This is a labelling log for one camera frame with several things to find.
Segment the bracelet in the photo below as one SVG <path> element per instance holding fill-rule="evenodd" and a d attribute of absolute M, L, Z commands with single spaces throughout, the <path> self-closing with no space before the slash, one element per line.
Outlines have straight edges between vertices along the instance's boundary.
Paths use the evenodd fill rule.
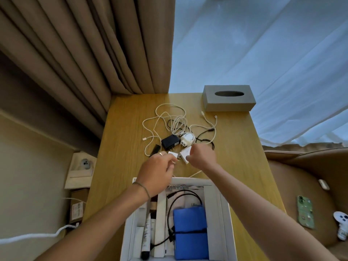
<path fill-rule="evenodd" d="M 139 183 L 139 182 L 137 182 L 137 181 L 134 181 L 134 182 L 133 182 L 133 184 L 137 184 L 137 185 L 139 185 L 139 186 L 143 187 L 143 188 L 145 189 L 146 193 L 147 193 L 147 194 L 148 194 L 148 196 L 149 196 L 149 200 L 151 200 L 150 193 L 148 192 L 148 189 L 147 189 L 147 188 L 145 188 L 145 186 L 144 186 L 143 184 L 141 184 L 141 183 Z"/>

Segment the green phone case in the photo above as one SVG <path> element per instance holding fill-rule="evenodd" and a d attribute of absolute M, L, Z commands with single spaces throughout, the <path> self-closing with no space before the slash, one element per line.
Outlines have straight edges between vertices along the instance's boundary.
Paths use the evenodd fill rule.
<path fill-rule="evenodd" d="M 314 229 L 313 204 L 310 199 L 297 196 L 297 209 L 299 211 L 299 223 L 302 226 Z"/>

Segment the desk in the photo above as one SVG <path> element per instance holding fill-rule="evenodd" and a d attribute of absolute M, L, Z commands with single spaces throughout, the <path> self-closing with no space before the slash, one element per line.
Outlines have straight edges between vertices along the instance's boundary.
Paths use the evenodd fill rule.
<path fill-rule="evenodd" d="M 186 109 L 189 124 L 208 126 L 200 113 L 203 110 L 201 93 L 115 97 L 107 116 L 84 220 L 131 185 L 132 178 L 137 176 L 141 164 L 147 159 L 144 148 L 150 140 L 143 141 L 142 138 L 150 136 L 150 132 L 142 127 L 142 122 L 146 118 L 154 117 L 155 108 L 162 103 L 173 103 Z M 173 115 L 183 114 L 182 110 L 168 105 L 161 106 L 158 113 L 161 114 L 163 111 Z M 219 164 L 231 175 L 285 211 L 249 113 L 206 113 L 207 119 L 212 123 L 215 123 L 214 115 L 218 116 L 214 144 Z M 152 119 L 146 122 L 149 129 L 153 129 L 155 121 L 156 119 Z M 204 131 L 199 127 L 192 130 L 194 133 Z M 158 122 L 156 131 L 162 138 L 170 135 L 163 121 Z M 207 132 L 204 138 L 211 139 L 213 134 L 214 132 Z M 159 143 L 158 139 L 149 146 L 148 153 L 151 153 L 155 143 Z M 180 146 L 176 146 L 175 150 L 178 153 Z M 197 171 L 190 164 L 186 165 L 181 161 L 175 165 L 174 175 L 189 177 Z M 206 178 L 203 173 L 197 174 L 196 177 Z M 238 260 L 267 260 L 232 209 L 231 217 Z M 106 245 L 98 260 L 119 260 L 123 229 L 122 226 Z"/>

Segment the brown chair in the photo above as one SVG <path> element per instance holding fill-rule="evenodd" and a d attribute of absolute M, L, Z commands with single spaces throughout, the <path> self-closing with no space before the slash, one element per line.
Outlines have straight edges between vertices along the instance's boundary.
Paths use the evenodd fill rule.
<path fill-rule="evenodd" d="M 297 196 L 311 199 L 315 229 L 305 229 L 339 260 L 348 261 L 348 240 L 337 238 L 335 211 L 348 213 L 348 148 L 310 153 L 265 151 L 287 214 L 297 221 Z M 321 188 L 318 180 L 330 190 Z"/>

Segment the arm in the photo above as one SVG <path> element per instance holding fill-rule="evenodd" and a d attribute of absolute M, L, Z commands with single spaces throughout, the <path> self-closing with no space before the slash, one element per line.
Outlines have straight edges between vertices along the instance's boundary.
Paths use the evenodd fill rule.
<path fill-rule="evenodd" d="M 177 159 L 161 152 L 149 158 L 140 168 L 137 182 L 151 197 L 162 192 L 172 179 Z M 145 189 L 131 185 L 119 197 L 40 255 L 36 261 L 94 260 L 129 215 L 149 199 Z"/>
<path fill-rule="evenodd" d="M 186 159 L 214 182 L 270 260 L 337 261 L 292 218 L 224 171 L 209 146 L 194 144 Z"/>

